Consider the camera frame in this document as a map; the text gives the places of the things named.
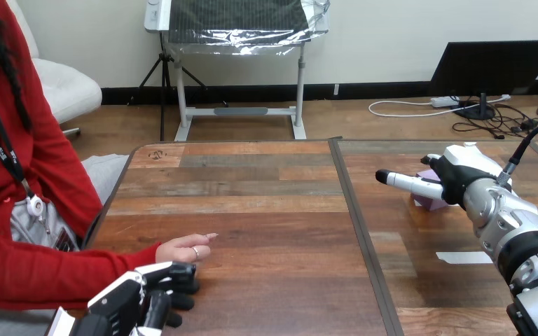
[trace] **black baseboard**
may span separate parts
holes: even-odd
[[[334,84],[304,85],[304,100],[338,99],[390,99],[428,97],[429,82],[350,83],[340,84],[339,94],[333,95]],[[520,94],[538,95],[538,80]],[[230,102],[290,102],[296,100],[295,85],[211,86],[203,90],[198,86],[185,87],[186,103],[205,104]],[[102,89],[102,105],[134,104],[156,105],[160,103],[159,87],[106,87]],[[178,104],[176,88],[165,95],[166,104]]]

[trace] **small box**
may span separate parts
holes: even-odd
[[[436,173],[432,169],[420,171],[419,173],[416,174],[416,176],[422,177],[424,179],[426,178],[430,180],[440,181],[440,179],[438,178],[438,175],[436,175]],[[426,208],[428,211],[440,209],[448,205],[446,202],[444,202],[441,199],[432,199],[432,198],[428,198],[424,196],[419,196],[413,193],[411,194],[411,196],[419,205]]]

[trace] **human hand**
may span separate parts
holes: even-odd
[[[156,250],[156,262],[179,261],[194,263],[210,255],[209,243],[218,236],[217,233],[191,234],[176,238],[160,245]]]

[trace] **white cable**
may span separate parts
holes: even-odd
[[[502,95],[502,98],[499,98],[499,99],[496,99],[496,100],[490,100],[488,101],[488,103],[497,103],[497,102],[502,102],[504,100],[509,100],[510,99],[510,96],[509,95],[505,95],[503,94]],[[407,101],[394,101],[394,100],[382,100],[382,101],[377,101],[375,103],[372,103],[370,104],[370,106],[368,106],[368,111],[370,111],[370,113],[372,113],[373,115],[375,116],[379,116],[379,117],[393,117],[393,118],[412,118],[412,117],[432,117],[432,116],[439,116],[441,114],[447,114],[447,113],[452,113],[452,112],[455,112],[455,111],[459,111],[459,110],[463,110],[463,109],[470,109],[476,105],[471,105],[471,106],[463,106],[463,107],[459,107],[459,108],[454,108],[452,110],[446,110],[446,111],[442,111],[442,112],[435,112],[435,113],[428,113],[428,114],[381,114],[381,113],[376,113],[375,111],[372,110],[372,106],[375,106],[375,105],[378,105],[378,104],[405,104],[405,105],[432,105],[432,103],[409,103]]]

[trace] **white chair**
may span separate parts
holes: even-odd
[[[32,61],[42,82],[44,97],[59,124],[89,113],[102,104],[102,90],[83,73],[63,64],[39,58],[38,46],[16,0],[7,3],[26,38]],[[65,135],[79,134],[79,128],[63,131]]]

